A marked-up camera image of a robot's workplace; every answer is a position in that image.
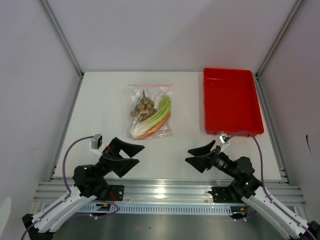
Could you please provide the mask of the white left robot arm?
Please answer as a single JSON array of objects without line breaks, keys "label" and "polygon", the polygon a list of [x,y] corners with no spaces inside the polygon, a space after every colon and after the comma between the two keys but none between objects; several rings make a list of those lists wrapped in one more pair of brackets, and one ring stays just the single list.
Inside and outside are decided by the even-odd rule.
[{"label": "white left robot arm", "polygon": [[74,169],[72,186],[68,185],[66,176],[62,176],[66,187],[64,195],[37,214],[28,213],[22,217],[25,231],[21,238],[51,240],[63,223],[91,202],[102,202],[119,211],[115,202],[123,197],[123,190],[118,185],[108,184],[105,176],[113,172],[122,178],[140,162],[135,155],[144,148],[113,138],[96,164],[79,165]]}]

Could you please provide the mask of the clear pink zip top bag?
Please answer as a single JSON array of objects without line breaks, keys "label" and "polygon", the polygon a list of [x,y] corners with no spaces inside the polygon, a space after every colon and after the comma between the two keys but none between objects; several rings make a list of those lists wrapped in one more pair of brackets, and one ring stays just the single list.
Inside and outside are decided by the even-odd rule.
[{"label": "clear pink zip top bag", "polygon": [[165,138],[173,135],[169,121],[172,114],[172,84],[130,84],[131,125],[133,140]]}]

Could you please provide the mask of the yellow longan fruit bunch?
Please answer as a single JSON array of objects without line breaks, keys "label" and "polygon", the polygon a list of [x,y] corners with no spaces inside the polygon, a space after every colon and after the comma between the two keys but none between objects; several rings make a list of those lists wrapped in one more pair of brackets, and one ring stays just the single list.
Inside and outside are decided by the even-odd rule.
[{"label": "yellow longan fruit bunch", "polygon": [[152,117],[157,111],[155,101],[147,95],[144,89],[138,91],[132,97],[130,116],[132,117],[133,123],[143,122]]}]

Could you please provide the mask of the green white celery stalk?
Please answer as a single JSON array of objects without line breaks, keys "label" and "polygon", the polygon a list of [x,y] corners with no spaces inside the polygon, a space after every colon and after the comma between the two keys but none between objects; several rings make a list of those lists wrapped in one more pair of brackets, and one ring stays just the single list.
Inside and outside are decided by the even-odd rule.
[{"label": "green white celery stalk", "polygon": [[[137,140],[136,139],[137,137],[139,137],[140,135],[143,135],[149,129],[151,129],[156,124],[158,124],[168,114],[168,112],[171,111],[170,97],[168,95],[162,95],[159,99],[158,104],[155,107],[157,108],[157,112],[153,116],[151,116],[150,118],[148,118],[145,121],[142,121],[140,123],[132,123],[132,127],[129,129],[129,135],[133,140]],[[160,130],[158,130],[153,135],[156,135],[156,134],[161,135],[162,128]]]}]

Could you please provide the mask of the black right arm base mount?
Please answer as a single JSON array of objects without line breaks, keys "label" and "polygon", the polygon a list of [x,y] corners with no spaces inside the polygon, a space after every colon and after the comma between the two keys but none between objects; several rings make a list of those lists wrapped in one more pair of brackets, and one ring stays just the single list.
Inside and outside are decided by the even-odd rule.
[{"label": "black right arm base mount", "polygon": [[214,203],[243,204],[239,195],[228,187],[214,186],[208,192]]}]

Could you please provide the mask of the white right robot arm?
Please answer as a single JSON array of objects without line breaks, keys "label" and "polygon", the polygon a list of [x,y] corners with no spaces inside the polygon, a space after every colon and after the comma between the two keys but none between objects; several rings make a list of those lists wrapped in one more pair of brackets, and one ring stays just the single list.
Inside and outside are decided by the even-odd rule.
[{"label": "white right robot arm", "polygon": [[254,176],[251,160],[242,156],[231,160],[222,151],[213,149],[216,141],[189,149],[191,157],[185,161],[197,171],[203,173],[215,167],[233,178],[228,185],[229,198],[234,202],[242,201],[264,217],[285,240],[318,240],[320,225],[316,221],[307,221],[278,201],[262,181]]}]

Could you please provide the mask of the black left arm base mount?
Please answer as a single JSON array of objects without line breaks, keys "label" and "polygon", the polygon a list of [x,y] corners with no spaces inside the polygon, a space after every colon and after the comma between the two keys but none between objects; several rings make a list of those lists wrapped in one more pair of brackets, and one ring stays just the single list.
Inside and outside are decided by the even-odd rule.
[{"label": "black left arm base mount", "polygon": [[110,202],[122,202],[125,193],[124,185],[110,185],[108,190],[98,199]]}]

